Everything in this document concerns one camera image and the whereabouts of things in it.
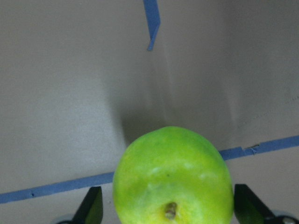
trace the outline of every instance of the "metal bolt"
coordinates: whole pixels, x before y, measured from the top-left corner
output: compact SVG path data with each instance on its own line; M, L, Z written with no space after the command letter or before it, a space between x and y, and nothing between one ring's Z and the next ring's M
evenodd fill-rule
M288 218L288 217L284 217L284 219L282 220L282 222L284 224L295 224L295 221L292 220L291 218Z

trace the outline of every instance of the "blue painter's tape strip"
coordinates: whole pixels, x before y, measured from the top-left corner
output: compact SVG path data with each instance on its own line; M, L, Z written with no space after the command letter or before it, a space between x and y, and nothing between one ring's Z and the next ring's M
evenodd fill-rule
M143 0L146 19L149 27L150 43L148 50L152 51L160 27L160 14L157 0Z
M278 139L268 142L263 142L259 145L242 149L241 147L236 147L232 149L226 149L220 151L221 156L224 160L236 159L244 156L255 155L260 153L266 153L270 151L287 149L291 147L299 146L299 136ZM49 184L41 187L19 190L9 193L0 194L0 204L14 202L19 200L25 200L40 196L52 195L59 192L64 192L68 190L87 188L92 186L97 186L105 183L111 183L113 180L113 174L106 173L96 176L84 177L76 180L70 180L60 183Z
M224 160L231 160L240 158L248 155L255 155L260 153L271 152L280 149L286 149L291 147L299 146L299 135L284 139L272 140L262 142L253 147L242 149L241 147L226 149L220 151L221 156Z
M111 183L114 172L0 194L0 204Z

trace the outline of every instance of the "green apple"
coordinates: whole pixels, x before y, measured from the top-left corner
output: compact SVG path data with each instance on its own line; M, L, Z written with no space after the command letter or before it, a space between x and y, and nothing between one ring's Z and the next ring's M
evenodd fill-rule
M113 179L122 224L228 224L233 190L215 147L190 130L168 126L125 151Z

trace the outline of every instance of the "dark spot on apple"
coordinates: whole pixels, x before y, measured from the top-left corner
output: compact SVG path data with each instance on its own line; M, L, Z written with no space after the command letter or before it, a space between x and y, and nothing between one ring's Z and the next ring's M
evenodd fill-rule
M165 207L165 217L173 220L176 216L177 204L175 202L168 203Z

